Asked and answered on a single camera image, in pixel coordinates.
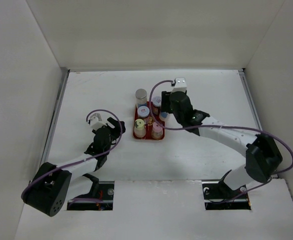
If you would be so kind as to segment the yellow-lid condiment bottle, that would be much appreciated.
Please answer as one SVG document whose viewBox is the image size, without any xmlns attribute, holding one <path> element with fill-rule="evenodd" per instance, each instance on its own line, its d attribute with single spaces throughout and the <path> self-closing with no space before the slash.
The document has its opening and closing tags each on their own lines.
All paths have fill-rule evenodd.
<svg viewBox="0 0 293 240">
<path fill-rule="evenodd" d="M 133 132 L 134 132 L 135 136 L 139 139 L 145 137 L 146 128 L 145 128 L 145 122 L 143 119 L 138 118 L 134 121 Z"/>
</svg>

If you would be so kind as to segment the silver-lid jar blue label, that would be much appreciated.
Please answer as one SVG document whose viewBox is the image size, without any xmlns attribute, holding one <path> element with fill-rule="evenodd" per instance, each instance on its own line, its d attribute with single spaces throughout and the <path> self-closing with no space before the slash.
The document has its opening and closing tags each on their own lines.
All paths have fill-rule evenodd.
<svg viewBox="0 0 293 240">
<path fill-rule="evenodd" d="M 147 106 L 147 91 L 143 88 L 139 88 L 135 92 L 136 107 Z"/>
</svg>

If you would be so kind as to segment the white-lid jar red label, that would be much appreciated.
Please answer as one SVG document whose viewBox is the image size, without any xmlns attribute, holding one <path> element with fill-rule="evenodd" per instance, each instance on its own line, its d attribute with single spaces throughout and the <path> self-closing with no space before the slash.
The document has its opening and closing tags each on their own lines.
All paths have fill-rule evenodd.
<svg viewBox="0 0 293 240">
<path fill-rule="evenodd" d="M 149 117 L 149 115 L 150 109 L 147 106 L 142 105 L 137 109 L 137 116 L 139 119 L 146 119 Z"/>
</svg>

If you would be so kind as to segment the pink-lid condiment bottle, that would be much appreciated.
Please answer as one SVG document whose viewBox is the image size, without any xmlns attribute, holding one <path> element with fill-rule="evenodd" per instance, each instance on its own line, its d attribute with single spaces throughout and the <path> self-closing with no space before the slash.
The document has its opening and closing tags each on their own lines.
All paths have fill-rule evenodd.
<svg viewBox="0 0 293 240">
<path fill-rule="evenodd" d="M 159 124 L 154 122 L 152 124 L 151 137 L 155 140 L 160 140 L 163 137 L 163 134 L 163 128 Z"/>
</svg>

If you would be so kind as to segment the silver-lid jar white contents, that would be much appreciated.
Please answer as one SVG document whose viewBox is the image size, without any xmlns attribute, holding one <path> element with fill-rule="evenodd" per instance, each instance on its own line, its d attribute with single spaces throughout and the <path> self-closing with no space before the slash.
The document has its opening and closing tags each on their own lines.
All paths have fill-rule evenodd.
<svg viewBox="0 0 293 240">
<path fill-rule="evenodd" d="M 169 117 L 169 114 L 167 112 L 161 112 L 159 114 L 159 119 L 163 122 L 166 122 L 168 117 Z"/>
</svg>

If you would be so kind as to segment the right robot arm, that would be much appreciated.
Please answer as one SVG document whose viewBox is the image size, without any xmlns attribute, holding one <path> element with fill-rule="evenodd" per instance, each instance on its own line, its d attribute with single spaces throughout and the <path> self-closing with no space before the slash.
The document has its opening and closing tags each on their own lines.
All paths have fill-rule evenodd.
<svg viewBox="0 0 293 240">
<path fill-rule="evenodd" d="M 222 197 L 230 198 L 253 181 L 267 183 L 283 161 L 272 136 L 224 125 L 208 113 L 194 109 L 190 98 L 182 91 L 163 91 L 161 97 L 162 110 L 173 114 L 184 130 L 223 144 L 245 158 L 243 165 L 228 171 L 219 180 L 217 189 Z"/>
</svg>

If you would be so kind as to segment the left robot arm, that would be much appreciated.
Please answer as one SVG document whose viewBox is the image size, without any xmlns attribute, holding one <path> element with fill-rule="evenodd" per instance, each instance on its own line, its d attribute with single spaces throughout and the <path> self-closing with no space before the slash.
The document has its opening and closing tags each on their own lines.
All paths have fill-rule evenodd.
<svg viewBox="0 0 293 240">
<path fill-rule="evenodd" d="M 94 134 L 92 143 L 78 158 L 61 166 L 43 163 L 31 183 L 21 194 L 26 205 L 55 216 L 64 203 L 71 206 L 77 201 L 103 203 L 100 181 L 92 173 L 102 168 L 108 155 L 125 133 L 124 121 L 109 117 L 103 122 L 99 114 L 88 121 Z"/>
</svg>

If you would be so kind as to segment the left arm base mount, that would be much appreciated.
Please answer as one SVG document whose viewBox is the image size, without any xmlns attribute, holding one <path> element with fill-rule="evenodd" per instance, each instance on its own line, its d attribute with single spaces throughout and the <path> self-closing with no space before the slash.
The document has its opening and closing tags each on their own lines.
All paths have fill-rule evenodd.
<svg viewBox="0 0 293 240">
<path fill-rule="evenodd" d="M 100 181 L 86 173 L 72 181 L 65 198 L 68 211 L 111 211 L 114 206 L 115 182 Z"/>
</svg>

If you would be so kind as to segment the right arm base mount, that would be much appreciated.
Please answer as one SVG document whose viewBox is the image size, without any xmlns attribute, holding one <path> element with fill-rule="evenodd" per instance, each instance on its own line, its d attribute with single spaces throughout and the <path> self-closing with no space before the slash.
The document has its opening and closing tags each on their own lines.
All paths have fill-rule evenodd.
<svg viewBox="0 0 293 240">
<path fill-rule="evenodd" d="M 207 211 L 251 210 L 249 196 L 244 194 L 246 185 L 232 190 L 223 182 L 230 172 L 231 170 L 219 180 L 202 182 L 204 207 Z"/>
</svg>

